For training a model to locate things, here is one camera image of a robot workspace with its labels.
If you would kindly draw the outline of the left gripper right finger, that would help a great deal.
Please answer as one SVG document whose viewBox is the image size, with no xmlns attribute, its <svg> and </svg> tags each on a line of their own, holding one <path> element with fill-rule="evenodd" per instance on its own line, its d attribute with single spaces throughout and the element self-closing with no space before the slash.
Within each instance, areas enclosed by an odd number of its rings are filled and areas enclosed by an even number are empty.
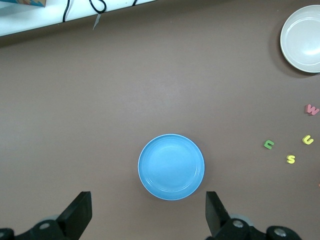
<svg viewBox="0 0 320 240">
<path fill-rule="evenodd" d="M 227 210 L 215 191 L 206 192 L 205 219 L 212 237 L 215 237 L 230 219 Z"/>
</svg>

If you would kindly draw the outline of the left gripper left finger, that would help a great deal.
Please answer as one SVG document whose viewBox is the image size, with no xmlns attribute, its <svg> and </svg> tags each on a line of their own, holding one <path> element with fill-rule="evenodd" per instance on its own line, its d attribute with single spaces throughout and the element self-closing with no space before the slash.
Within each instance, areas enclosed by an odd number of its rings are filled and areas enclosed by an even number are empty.
<svg viewBox="0 0 320 240">
<path fill-rule="evenodd" d="M 57 223 L 66 238 L 79 240 L 92 216 L 92 194 L 82 191 L 58 216 Z"/>
</svg>

